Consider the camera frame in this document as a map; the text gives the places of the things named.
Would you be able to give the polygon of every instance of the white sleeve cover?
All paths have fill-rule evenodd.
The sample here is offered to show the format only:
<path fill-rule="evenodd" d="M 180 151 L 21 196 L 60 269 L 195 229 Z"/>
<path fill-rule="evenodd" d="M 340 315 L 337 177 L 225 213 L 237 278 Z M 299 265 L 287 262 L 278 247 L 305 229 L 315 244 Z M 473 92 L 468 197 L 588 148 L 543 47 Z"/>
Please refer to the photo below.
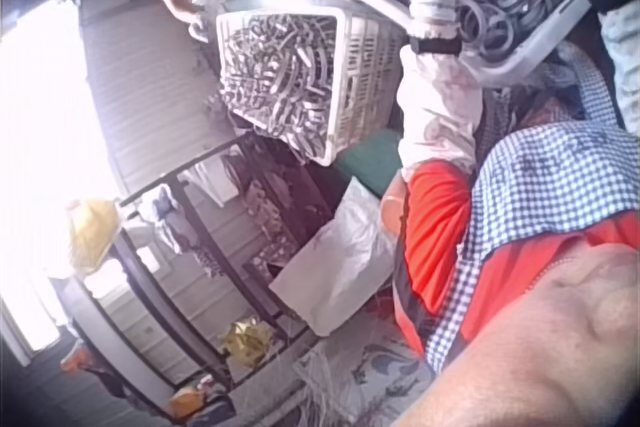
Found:
<path fill-rule="evenodd" d="M 470 173 L 475 167 L 473 133 L 482 117 L 482 89 L 453 55 L 400 51 L 404 77 L 398 104 L 404 112 L 399 152 L 402 175 L 409 181 L 428 160 L 455 163 Z"/>
<path fill-rule="evenodd" d="M 640 0 L 600 15 L 602 39 L 615 67 L 616 100 L 630 133 L 640 135 Z"/>

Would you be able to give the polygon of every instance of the corrugated metal wall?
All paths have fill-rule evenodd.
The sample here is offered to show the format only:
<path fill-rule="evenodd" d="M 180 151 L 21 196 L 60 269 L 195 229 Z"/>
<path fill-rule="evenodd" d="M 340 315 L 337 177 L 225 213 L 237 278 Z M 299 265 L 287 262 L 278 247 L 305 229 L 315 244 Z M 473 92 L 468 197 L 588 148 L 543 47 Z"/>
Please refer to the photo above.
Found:
<path fill-rule="evenodd" d="M 233 137 L 230 125 L 210 121 L 205 101 L 215 78 L 186 26 L 159 0 L 81 0 L 81 18 L 88 80 L 123 194 Z M 239 199 L 219 208 L 198 189 L 189 195 L 234 266 L 264 245 Z M 164 257 L 161 285 L 206 338 L 248 310 L 227 279 L 206 278 L 191 255 Z M 130 292 L 106 308 L 171 380 L 196 369 Z"/>

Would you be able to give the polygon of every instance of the arm sleeve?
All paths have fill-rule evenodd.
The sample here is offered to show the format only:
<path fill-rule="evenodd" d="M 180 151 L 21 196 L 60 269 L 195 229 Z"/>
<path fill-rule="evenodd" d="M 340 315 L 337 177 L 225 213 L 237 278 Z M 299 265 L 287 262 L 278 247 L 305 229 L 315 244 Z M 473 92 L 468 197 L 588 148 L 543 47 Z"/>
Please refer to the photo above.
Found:
<path fill-rule="evenodd" d="M 404 112 L 399 153 L 408 182 L 423 162 L 453 162 L 469 173 L 475 167 L 473 133 L 482 117 L 482 89 L 452 55 L 400 51 L 404 77 L 398 104 Z"/>
<path fill-rule="evenodd" d="M 602 39 L 615 67 L 616 100 L 627 131 L 640 135 L 640 0 L 600 15 Z"/>
<path fill-rule="evenodd" d="M 411 290 L 431 315 L 446 298 L 470 215 L 469 180 L 462 170 L 441 160 L 416 170 L 409 182 L 405 260 Z"/>

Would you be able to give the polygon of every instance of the red shirt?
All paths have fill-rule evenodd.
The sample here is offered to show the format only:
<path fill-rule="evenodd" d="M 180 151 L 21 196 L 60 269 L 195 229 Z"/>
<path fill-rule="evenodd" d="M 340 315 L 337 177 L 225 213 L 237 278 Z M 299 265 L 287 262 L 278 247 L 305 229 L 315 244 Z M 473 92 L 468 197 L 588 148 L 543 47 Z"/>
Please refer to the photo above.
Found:
<path fill-rule="evenodd" d="M 436 316 L 451 286 L 457 245 L 471 215 L 469 181 L 453 164 L 434 160 L 417 170 L 408 187 L 405 259 L 410 289 L 421 307 Z M 626 211 L 583 231 L 541 234 L 500 247 L 482 267 L 461 326 L 462 336 L 473 339 L 497 312 L 522 295 L 566 240 L 581 236 L 594 246 L 623 243 L 638 249 L 639 235 L 638 213 Z M 424 352 L 425 339 L 401 304 L 396 297 L 396 321 L 412 347 Z"/>

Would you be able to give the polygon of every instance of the green cloth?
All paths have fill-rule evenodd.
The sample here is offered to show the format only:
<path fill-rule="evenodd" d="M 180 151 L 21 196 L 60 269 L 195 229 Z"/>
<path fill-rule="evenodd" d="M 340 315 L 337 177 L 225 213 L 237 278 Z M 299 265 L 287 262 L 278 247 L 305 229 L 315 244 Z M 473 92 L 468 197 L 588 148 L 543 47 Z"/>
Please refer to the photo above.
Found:
<path fill-rule="evenodd" d="M 347 180 L 356 177 L 373 194 L 382 198 L 398 170 L 400 134 L 382 129 L 367 139 L 340 152 L 334 167 Z"/>

